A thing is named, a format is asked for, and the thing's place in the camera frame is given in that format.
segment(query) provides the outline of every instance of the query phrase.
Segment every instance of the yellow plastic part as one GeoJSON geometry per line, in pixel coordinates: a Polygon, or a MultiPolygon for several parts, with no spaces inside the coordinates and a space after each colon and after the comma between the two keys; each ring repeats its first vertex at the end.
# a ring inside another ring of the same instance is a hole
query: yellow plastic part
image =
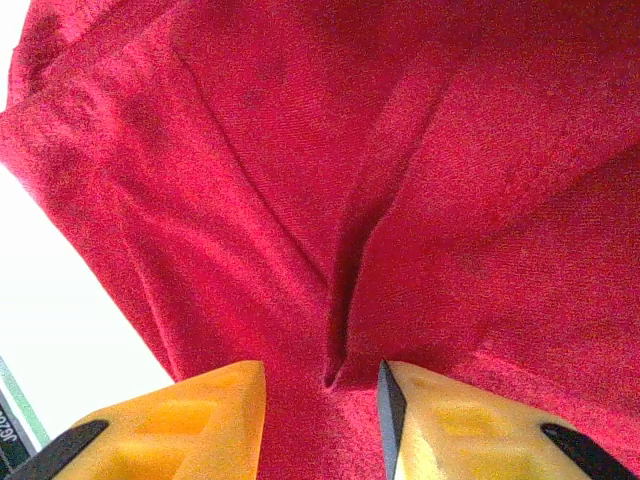
{"type": "Polygon", "coordinates": [[[95,412],[109,427],[56,480],[253,480],[265,413],[260,362],[240,362],[95,412]]]}
{"type": "Polygon", "coordinates": [[[407,401],[395,480],[589,480],[540,430],[565,420],[403,362],[407,401]]]}

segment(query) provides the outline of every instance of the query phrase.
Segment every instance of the white background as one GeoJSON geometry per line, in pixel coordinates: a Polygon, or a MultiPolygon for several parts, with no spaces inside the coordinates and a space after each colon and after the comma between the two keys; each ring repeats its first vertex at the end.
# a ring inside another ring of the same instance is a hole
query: white background
{"type": "MultiPolygon", "coordinates": [[[[0,110],[28,5],[0,2],[0,110]]],[[[0,356],[52,438],[94,410],[171,383],[73,247],[1,165],[0,356]]]]}

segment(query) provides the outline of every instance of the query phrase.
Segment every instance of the red cloth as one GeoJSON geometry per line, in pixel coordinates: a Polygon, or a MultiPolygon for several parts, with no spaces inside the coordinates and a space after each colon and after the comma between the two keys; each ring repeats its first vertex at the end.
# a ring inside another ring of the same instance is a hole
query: red cloth
{"type": "Polygon", "coordinates": [[[382,479],[382,358],[640,472],[632,4],[34,0],[0,154],[176,380],[266,362],[261,479],[382,479]]]}

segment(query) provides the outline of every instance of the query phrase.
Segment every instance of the red towel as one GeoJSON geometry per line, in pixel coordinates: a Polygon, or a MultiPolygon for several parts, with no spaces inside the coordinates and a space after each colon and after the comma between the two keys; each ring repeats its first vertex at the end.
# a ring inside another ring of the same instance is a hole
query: red towel
{"type": "Polygon", "coordinates": [[[640,472],[637,5],[34,0],[0,155],[261,479],[382,479],[383,358],[640,472]]]}

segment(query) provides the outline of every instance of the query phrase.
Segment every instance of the black label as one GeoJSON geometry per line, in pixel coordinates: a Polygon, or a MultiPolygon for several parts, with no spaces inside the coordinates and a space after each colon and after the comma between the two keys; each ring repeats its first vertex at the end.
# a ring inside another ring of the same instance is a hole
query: black label
{"type": "Polygon", "coordinates": [[[31,457],[29,440],[0,394],[0,479],[4,479],[31,457]]]}

